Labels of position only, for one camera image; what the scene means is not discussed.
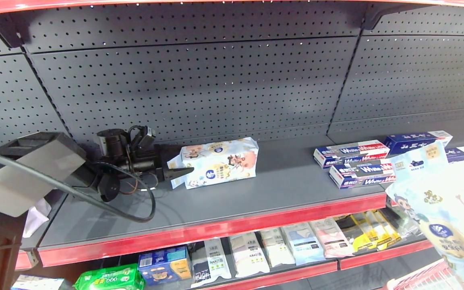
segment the tissue pack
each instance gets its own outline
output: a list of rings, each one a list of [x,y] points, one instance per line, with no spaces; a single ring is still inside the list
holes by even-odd
[[[389,135],[384,145],[390,149],[389,154],[402,154],[434,143],[436,140],[441,141],[445,147],[452,140],[452,135],[445,131]]]
[[[74,284],[76,290],[142,290],[144,280],[137,264],[87,271]]]
[[[186,246],[174,246],[139,256],[139,267],[148,286],[191,279],[191,264]]]
[[[195,170],[171,181],[187,189],[255,177],[259,146],[251,137],[182,147],[168,167],[193,167]]]
[[[389,159],[333,165],[330,167],[329,176],[340,189],[388,183],[396,179]]]
[[[313,154],[322,168],[335,164],[357,163],[385,158],[389,149],[378,140],[317,147]]]
[[[455,147],[455,148],[446,148],[445,153],[447,154],[447,161],[449,163],[460,162],[464,160],[464,146]]]

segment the product package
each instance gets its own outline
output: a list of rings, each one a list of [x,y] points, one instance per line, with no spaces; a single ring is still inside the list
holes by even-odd
[[[297,266],[325,260],[323,248],[307,222],[280,228]]]
[[[143,290],[137,264],[87,271],[74,284],[76,290]]]
[[[186,246],[174,246],[139,256],[139,271],[148,286],[191,279]]]
[[[464,289],[464,161],[449,164],[440,141],[391,161],[397,180],[386,193],[418,223]]]
[[[392,162],[388,159],[332,165],[329,176],[340,189],[395,181]]]
[[[182,147],[180,154],[168,162],[170,169],[193,167],[185,176],[171,180],[176,188],[187,189],[255,177],[259,146],[251,137]]]
[[[194,272],[191,288],[212,283],[219,277],[232,278],[219,238],[196,242],[192,250],[191,260]]]
[[[229,239],[236,265],[236,278],[247,277],[258,272],[269,273],[269,265],[255,233],[235,235]]]
[[[322,245],[326,258],[341,258],[353,255],[354,248],[333,218],[315,220],[309,222],[309,225]]]
[[[295,264],[295,259],[284,242],[280,229],[274,228],[260,231],[266,250],[269,265],[272,268],[280,265]]]
[[[71,284],[65,279],[52,279],[19,275],[10,290],[72,290]]]
[[[460,162],[464,160],[464,146],[455,148],[446,148],[447,161],[449,163]]]
[[[384,141],[390,152],[389,154],[402,154],[439,140],[443,146],[447,146],[452,140],[452,135],[445,131],[430,131],[413,134],[389,135]]]
[[[343,145],[317,147],[313,157],[322,168],[335,164],[357,163],[383,159],[389,149],[379,140],[355,142]]]

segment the wire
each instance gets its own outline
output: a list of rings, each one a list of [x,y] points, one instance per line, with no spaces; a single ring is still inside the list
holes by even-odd
[[[123,217],[123,218],[131,220],[133,222],[141,222],[141,223],[142,222],[149,222],[153,218],[153,215],[155,215],[155,209],[156,209],[155,197],[153,196],[153,192],[151,192],[151,189],[149,189],[149,187],[142,180],[138,180],[138,182],[141,185],[145,186],[146,189],[148,189],[148,193],[149,193],[149,196],[151,198],[151,213],[149,213],[149,216],[146,217],[146,218],[141,218],[141,217],[134,216],[134,215],[131,215],[129,213],[125,213],[123,211],[120,211],[119,209],[116,209],[116,208],[114,208],[114,207],[112,207],[112,206],[110,206],[108,204],[105,204],[105,203],[103,203],[101,201],[95,200],[94,198],[86,195],[85,193],[74,189],[69,184],[66,184],[64,182],[56,180],[56,179],[52,178],[51,176],[48,176],[48,175],[46,175],[46,174],[44,174],[42,172],[36,171],[35,169],[33,169],[33,168],[31,168],[31,167],[29,167],[27,165],[21,164],[19,162],[16,162],[16,161],[11,160],[9,158],[6,158],[4,156],[0,156],[0,164],[10,166],[10,167],[14,167],[15,169],[22,170],[22,171],[24,171],[24,172],[26,172],[26,173],[28,173],[28,174],[30,174],[32,176],[35,176],[36,178],[38,178],[40,180],[43,180],[44,182],[46,182],[46,183],[48,183],[50,185],[53,185],[54,187],[56,187],[56,188],[58,188],[60,190],[65,191],[66,193],[70,193],[73,196],[76,196],[77,198],[98,207],[99,209],[102,209],[104,211],[108,211],[110,213],[113,213],[116,216]]]

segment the blue toothpaste box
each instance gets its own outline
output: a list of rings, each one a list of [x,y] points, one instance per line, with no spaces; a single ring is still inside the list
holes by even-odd
[[[446,147],[452,140],[452,135],[445,131],[389,135],[386,137],[384,145],[390,149],[389,155],[402,154],[434,143],[436,140],[440,140]]]
[[[447,161],[449,163],[460,162],[464,160],[464,146],[455,148],[445,148],[447,154]]]
[[[192,277],[186,246],[174,246],[142,254],[139,256],[138,269],[148,286]]]
[[[396,180],[392,162],[389,159],[333,165],[330,167],[329,176],[340,189],[351,189]]]

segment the facial tissue package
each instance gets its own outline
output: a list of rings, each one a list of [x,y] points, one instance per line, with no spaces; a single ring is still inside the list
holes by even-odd
[[[182,147],[180,154],[168,162],[170,169],[193,167],[185,176],[171,180],[176,188],[187,189],[255,177],[259,146],[251,137]]]
[[[321,168],[335,164],[357,163],[383,159],[390,150],[379,140],[348,143],[327,147],[317,147],[313,154]]]
[[[436,140],[441,141],[443,147],[445,147],[452,140],[452,135],[445,131],[395,134],[386,137],[384,145],[390,149],[389,155],[392,155],[424,147],[425,145],[434,143]]]
[[[323,248],[307,222],[280,228],[297,266],[325,260]]]
[[[229,237],[230,248],[236,265],[236,278],[247,277],[258,272],[269,273],[263,250],[255,233]]]
[[[391,162],[397,180],[387,195],[414,219],[464,289],[464,161],[448,163],[436,141]]]
[[[332,165],[329,176],[340,189],[395,181],[395,173],[389,159]]]
[[[464,146],[455,148],[446,148],[447,161],[449,163],[460,162],[464,160]]]
[[[267,253],[269,265],[272,268],[280,265],[291,265],[295,259],[284,242],[280,229],[274,228],[259,231],[263,239],[263,245]]]
[[[318,241],[324,249],[326,258],[352,256],[354,248],[333,218],[309,222]]]
[[[232,278],[223,245],[219,238],[196,242],[192,250],[191,260],[194,272],[191,288],[212,283],[219,277],[223,279]]]

